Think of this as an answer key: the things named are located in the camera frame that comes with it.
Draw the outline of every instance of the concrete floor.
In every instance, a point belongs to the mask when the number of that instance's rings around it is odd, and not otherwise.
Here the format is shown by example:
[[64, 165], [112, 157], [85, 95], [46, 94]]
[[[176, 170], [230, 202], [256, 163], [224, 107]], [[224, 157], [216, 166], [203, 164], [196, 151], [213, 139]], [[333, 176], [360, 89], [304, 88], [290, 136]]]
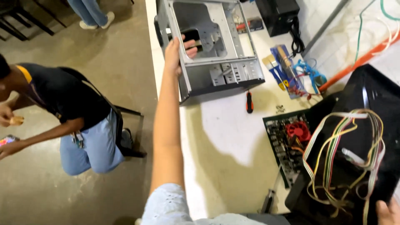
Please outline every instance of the concrete floor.
[[[146, 6], [144, 0], [101, 0], [104, 11], [114, 11], [108, 30], [82, 30], [79, 18], [59, 1], [42, 0], [68, 28], [27, 2], [25, 9], [56, 32], [38, 27], [16, 27], [31, 40], [8, 37], [0, 52], [9, 63], [34, 62], [69, 66], [82, 72], [114, 104], [144, 114], [124, 116], [124, 125], [137, 134], [145, 159], [130, 159], [114, 171], [99, 175], [91, 170], [75, 177], [61, 168], [55, 139], [36, 144], [0, 162], [0, 224], [133, 224], [141, 217], [148, 196], [152, 158], [152, 126], [157, 103]], [[25, 117], [20, 127], [0, 129], [0, 136], [27, 138], [58, 124], [55, 117], [33, 106], [17, 111]]]

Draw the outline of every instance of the sleeve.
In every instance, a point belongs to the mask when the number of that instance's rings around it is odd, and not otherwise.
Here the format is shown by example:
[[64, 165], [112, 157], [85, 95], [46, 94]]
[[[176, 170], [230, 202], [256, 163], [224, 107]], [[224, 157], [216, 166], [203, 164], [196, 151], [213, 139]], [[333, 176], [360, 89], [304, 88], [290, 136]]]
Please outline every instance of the sleeve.
[[189, 215], [185, 192], [178, 184], [163, 184], [148, 198], [141, 225], [176, 225], [180, 223], [194, 225]]
[[84, 116], [87, 111], [87, 102], [84, 102], [85, 93], [82, 92], [83, 85], [78, 80], [63, 79], [54, 86], [53, 95], [55, 97], [57, 112], [61, 114], [62, 121], [73, 120]]

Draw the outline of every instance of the hand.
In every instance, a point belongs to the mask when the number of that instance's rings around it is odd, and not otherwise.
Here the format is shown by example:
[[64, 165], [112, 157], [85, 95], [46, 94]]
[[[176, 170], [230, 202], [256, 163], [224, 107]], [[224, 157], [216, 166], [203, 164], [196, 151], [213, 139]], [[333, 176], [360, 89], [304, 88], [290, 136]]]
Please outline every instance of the hand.
[[389, 207], [384, 201], [376, 202], [378, 225], [400, 225], [400, 207], [395, 198], [392, 198]]
[[6, 103], [0, 104], [0, 125], [3, 127], [8, 127], [10, 125], [10, 120], [14, 116], [12, 109]]
[[27, 145], [24, 141], [13, 141], [11, 143], [4, 144], [0, 146], [0, 160], [17, 153], [26, 147]]
[[[197, 54], [197, 47], [193, 47], [194, 44], [194, 40], [189, 40], [184, 43], [186, 54], [189, 58], [194, 58]], [[182, 73], [182, 69], [179, 66], [179, 39], [177, 37], [174, 37], [165, 48], [164, 71], [171, 72], [176, 76]]]

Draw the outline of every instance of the light blue jeans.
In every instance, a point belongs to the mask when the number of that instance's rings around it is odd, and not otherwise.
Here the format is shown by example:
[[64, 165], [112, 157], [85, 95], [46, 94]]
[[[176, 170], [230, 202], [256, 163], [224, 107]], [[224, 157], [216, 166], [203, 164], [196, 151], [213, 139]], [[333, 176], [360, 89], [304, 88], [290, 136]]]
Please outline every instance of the light blue jeans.
[[95, 173], [113, 170], [124, 156], [115, 145], [116, 115], [109, 115], [95, 126], [82, 131], [84, 148], [80, 149], [72, 142], [71, 135], [61, 137], [60, 154], [64, 171], [78, 175], [92, 168]]
[[100, 10], [96, 0], [68, 0], [68, 3], [86, 25], [104, 26], [108, 21], [107, 16]]

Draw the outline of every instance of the green cable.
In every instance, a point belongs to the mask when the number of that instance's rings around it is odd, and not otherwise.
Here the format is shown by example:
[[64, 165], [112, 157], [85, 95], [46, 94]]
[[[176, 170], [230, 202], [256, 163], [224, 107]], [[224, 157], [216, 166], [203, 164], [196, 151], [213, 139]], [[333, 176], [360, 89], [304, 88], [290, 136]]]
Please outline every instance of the green cable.
[[356, 58], [354, 59], [354, 64], [357, 62], [357, 58], [358, 58], [358, 51], [360, 49], [360, 37], [361, 37], [361, 30], [362, 30], [362, 13], [367, 10], [368, 7], [370, 7], [373, 3], [375, 2], [375, 0], [372, 0], [367, 7], [365, 7], [361, 13], [360, 13], [360, 30], [358, 31], [358, 40], [357, 40], [357, 52], [356, 52]]
[[385, 8], [383, 7], [383, 0], [380, 0], [380, 9], [382, 10], [382, 13], [386, 16], [386, 18], [395, 20], [395, 21], [400, 21], [400, 18], [395, 18], [391, 15], [389, 15], [386, 11]]

